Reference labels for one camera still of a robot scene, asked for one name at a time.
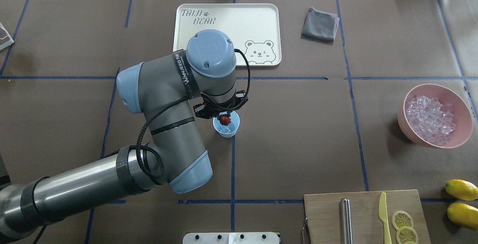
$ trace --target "red fruit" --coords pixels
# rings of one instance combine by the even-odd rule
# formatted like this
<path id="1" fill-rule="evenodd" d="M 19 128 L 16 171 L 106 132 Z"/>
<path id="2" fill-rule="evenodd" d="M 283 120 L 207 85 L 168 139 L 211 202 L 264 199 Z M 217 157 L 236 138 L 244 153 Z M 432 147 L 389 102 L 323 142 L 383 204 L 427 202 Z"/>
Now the red fruit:
<path id="1" fill-rule="evenodd" d="M 231 123 L 231 118 L 227 114 L 222 114 L 219 116 L 219 123 L 222 125 L 229 125 L 229 123 Z"/>

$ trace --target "lemon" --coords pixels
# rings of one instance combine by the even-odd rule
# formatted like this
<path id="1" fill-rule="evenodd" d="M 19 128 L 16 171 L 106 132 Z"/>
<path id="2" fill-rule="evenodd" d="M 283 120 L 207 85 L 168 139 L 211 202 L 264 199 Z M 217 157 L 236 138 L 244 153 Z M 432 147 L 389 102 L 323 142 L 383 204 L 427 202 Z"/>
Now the lemon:
<path id="1" fill-rule="evenodd" d="M 448 218 L 455 224 L 478 230 L 478 209 L 465 203 L 452 203 L 447 210 Z"/>
<path id="2" fill-rule="evenodd" d="M 398 244 L 405 244 L 406 242 L 414 242 L 415 244 L 418 244 L 417 232 L 412 227 L 400 227 L 397 231 L 396 238 Z"/>
<path id="3" fill-rule="evenodd" d="M 404 226 L 413 228 L 413 219 L 407 212 L 399 210 L 392 215 L 391 224 L 395 227 L 395 230 Z"/>
<path id="4" fill-rule="evenodd" d="M 461 179 L 447 181 L 445 190 L 449 195 L 461 200 L 472 201 L 478 198 L 478 188 L 473 183 Z"/>

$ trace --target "gray robot arm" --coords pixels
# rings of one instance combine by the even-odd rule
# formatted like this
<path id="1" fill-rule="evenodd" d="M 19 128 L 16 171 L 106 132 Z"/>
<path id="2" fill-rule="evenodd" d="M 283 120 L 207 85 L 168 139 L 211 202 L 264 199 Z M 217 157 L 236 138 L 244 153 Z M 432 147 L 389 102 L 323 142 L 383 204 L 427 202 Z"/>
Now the gray robot arm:
<path id="1" fill-rule="evenodd" d="M 0 183 L 0 243 L 14 242 L 37 227 L 169 183 L 176 193 L 192 191 L 212 176 L 208 152 L 188 99 L 202 96 L 197 117 L 239 109 L 247 100 L 236 92 L 236 57 L 220 31 L 196 34 L 187 50 L 120 72 L 118 92 L 133 113 L 143 113 L 153 142 L 124 147 L 116 154 L 28 185 Z"/>

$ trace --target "bowl of ice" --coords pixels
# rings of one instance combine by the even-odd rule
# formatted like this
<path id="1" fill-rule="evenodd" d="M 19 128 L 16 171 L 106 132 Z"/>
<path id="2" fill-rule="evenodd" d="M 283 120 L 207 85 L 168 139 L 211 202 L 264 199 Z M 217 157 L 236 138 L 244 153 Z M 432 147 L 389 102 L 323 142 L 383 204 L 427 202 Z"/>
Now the bowl of ice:
<path id="1" fill-rule="evenodd" d="M 468 105 L 455 92 L 438 84 L 411 89 L 398 111 L 398 124 L 411 141 L 429 148 L 459 147 L 473 132 Z"/>

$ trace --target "bear face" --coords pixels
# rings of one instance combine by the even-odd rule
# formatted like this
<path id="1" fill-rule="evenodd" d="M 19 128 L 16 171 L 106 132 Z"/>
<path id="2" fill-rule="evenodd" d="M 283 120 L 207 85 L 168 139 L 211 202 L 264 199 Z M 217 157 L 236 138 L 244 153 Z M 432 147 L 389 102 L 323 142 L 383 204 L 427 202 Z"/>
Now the bear face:
<path id="1" fill-rule="evenodd" d="M 249 64 L 265 64 L 272 65 L 276 55 L 272 49 L 274 43 L 265 41 L 264 43 L 255 43 L 254 41 L 246 41 L 246 55 Z"/>

